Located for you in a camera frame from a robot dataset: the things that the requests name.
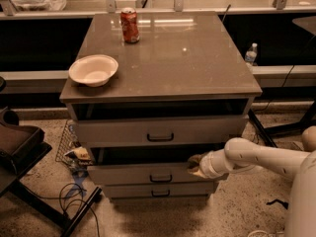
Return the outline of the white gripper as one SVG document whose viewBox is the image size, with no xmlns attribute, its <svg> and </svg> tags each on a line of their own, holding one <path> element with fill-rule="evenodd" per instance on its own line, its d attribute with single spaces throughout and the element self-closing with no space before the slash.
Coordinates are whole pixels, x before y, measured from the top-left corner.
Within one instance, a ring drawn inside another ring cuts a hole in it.
<svg viewBox="0 0 316 237">
<path fill-rule="evenodd" d="M 214 179 L 223 176 L 227 172 L 223 149 L 193 155 L 188 159 L 188 162 L 190 168 L 188 172 L 197 177 Z"/>
</svg>

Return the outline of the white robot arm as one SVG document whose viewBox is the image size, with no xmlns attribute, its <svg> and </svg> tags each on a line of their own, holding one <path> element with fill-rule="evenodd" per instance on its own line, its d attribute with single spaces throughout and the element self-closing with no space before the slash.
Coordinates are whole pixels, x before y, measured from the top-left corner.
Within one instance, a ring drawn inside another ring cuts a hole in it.
<svg viewBox="0 0 316 237">
<path fill-rule="evenodd" d="M 263 167 L 293 180 L 284 237 L 316 235 L 316 152 L 255 144 L 244 138 L 228 140 L 223 149 L 189 158 L 188 171 L 206 179 Z"/>
</svg>

